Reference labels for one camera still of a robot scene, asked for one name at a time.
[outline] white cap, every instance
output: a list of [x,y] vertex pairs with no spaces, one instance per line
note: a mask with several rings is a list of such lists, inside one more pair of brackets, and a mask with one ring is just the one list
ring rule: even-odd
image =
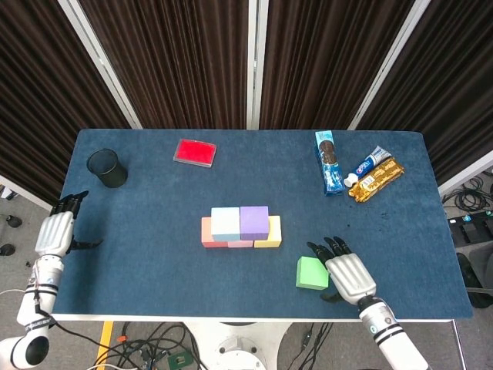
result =
[[357,183],[357,176],[355,173],[350,173],[347,175],[347,177],[344,179],[344,185],[347,187],[352,187],[355,183]]

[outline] gold wrapper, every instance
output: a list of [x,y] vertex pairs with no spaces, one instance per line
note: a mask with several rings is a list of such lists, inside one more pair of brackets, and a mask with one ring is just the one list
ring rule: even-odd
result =
[[404,173],[404,168],[395,161],[395,158],[391,157],[355,183],[350,188],[349,195],[354,197],[357,202],[366,202],[402,173]]

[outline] purple block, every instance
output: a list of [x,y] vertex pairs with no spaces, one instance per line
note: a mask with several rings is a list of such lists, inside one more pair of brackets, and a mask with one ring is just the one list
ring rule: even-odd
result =
[[269,237],[269,207],[240,207],[242,241],[264,241]]

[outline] foam block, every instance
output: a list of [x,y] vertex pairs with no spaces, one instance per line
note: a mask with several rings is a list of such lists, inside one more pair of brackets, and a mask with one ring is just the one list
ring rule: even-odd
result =
[[214,207],[210,210],[211,233],[215,241],[240,240],[240,208]]
[[296,286],[321,291],[329,287],[329,272],[318,258],[302,257],[298,260]]
[[253,240],[228,241],[229,248],[248,248],[253,247]]
[[240,207],[242,241],[264,241],[269,237],[269,207]]
[[213,235],[210,233],[210,217],[202,217],[202,245],[205,248],[227,247],[226,241],[214,241]]
[[275,248],[279,247],[283,241],[280,232],[280,216],[269,216],[269,237],[267,240],[255,240],[253,246],[255,248]]

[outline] yellow block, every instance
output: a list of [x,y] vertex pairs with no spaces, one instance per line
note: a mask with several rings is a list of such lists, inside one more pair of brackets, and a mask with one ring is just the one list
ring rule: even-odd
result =
[[280,232],[280,216],[269,216],[269,237],[267,240],[255,240],[255,248],[275,248],[283,241]]
[[[102,345],[105,345],[106,347],[109,347],[109,343],[111,342],[111,333],[113,331],[113,321],[105,321],[105,323],[102,326],[102,331],[101,331],[101,340],[99,343]],[[107,352],[108,349],[104,347],[99,347],[98,350],[98,357],[99,358],[102,356],[103,353]],[[106,353],[100,360],[100,364],[105,364],[106,363],[106,357],[108,357],[108,353]],[[99,366],[96,370],[105,370],[105,366]]]

